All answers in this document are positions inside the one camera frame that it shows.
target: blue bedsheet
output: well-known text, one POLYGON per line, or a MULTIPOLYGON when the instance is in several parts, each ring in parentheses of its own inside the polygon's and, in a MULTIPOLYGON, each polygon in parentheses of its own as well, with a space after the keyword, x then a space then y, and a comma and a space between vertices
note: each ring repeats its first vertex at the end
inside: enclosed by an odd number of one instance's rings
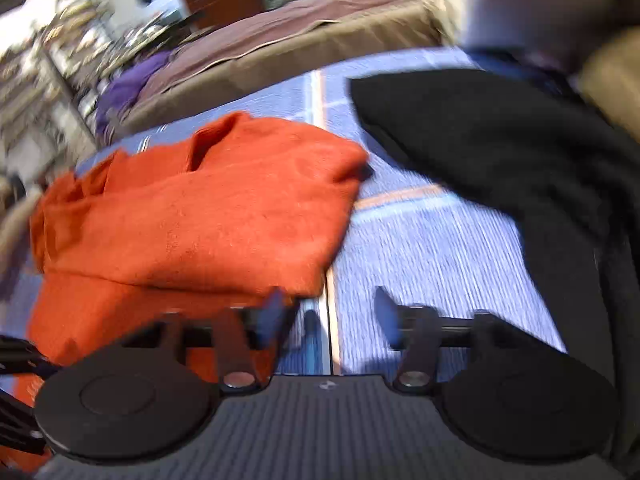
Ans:
MULTIPOLYGON (((405 304, 431 304, 446 316, 470 317, 474 309, 491 310, 563 350, 524 269, 513 221, 399 167, 359 127, 353 114, 348 78, 452 66, 473 64, 457 49, 405 50, 337 63, 137 134, 97 153, 78 171, 87 171, 117 148, 135 153, 177 142, 233 110, 320 126, 365 146, 372 176, 362 185, 344 245, 328 271, 324 295, 304 302, 280 371, 393 373, 399 356, 386 348, 373 316, 376 285, 385 285, 405 304)), ((28 269, 26 263, 5 291, 5 333, 24 334, 40 286, 40 278, 28 269)), ((463 366, 464 357, 462 352, 444 352, 441 377, 463 366)))

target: folded orange shirt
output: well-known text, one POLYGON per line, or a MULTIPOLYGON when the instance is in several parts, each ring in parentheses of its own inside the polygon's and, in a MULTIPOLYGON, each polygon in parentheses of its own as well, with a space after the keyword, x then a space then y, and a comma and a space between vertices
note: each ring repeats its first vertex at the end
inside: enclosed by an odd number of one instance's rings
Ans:
MULTIPOLYGON (((259 304, 274 285, 318 295, 366 161, 320 128, 236 112, 60 177, 31 218, 44 284, 28 339, 69 364, 166 311, 203 319, 259 304)), ((195 357, 210 380, 211 354, 195 357)), ((273 371, 273 352, 256 359, 273 371)), ((19 381, 15 393, 29 402, 35 391, 19 381)))

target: silver screw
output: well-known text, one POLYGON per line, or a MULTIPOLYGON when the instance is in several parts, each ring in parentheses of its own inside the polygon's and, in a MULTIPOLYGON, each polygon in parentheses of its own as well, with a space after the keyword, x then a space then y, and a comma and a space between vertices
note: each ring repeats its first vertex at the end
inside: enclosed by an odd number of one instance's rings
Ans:
POLYGON ((255 383, 255 377, 248 372, 231 372, 223 381, 229 388, 246 388, 255 383))
POLYGON ((410 372, 404 372, 398 378, 402 386, 407 388, 421 388, 429 384, 429 376, 424 372, 412 370, 410 372))

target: black circular disc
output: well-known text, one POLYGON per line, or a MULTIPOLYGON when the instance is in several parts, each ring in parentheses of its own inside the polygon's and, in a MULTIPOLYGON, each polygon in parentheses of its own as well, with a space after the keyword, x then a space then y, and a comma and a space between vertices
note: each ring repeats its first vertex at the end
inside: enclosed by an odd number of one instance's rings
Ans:
POLYGON ((618 414, 600 374, 554 351, 500 350, 442 389, 446 419, 472 445, 507 459, 558 462, 597 452, 618 414))
POLYGON ((132 460, 194 433, 210 384, 155 349, 107 347, 47 380, 34 414, 57 452, 132 460))

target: black cloth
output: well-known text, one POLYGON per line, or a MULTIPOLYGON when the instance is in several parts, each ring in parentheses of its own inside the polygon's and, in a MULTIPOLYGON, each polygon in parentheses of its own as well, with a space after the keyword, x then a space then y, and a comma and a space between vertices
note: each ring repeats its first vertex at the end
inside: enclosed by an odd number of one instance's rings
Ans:
POLYGON ((617 388, 610 457, 634 470, 640 145, 584 107, 480 70, 356 79, 351 97, 364 129, 398 162, 516 221, 567 351, 617 388))

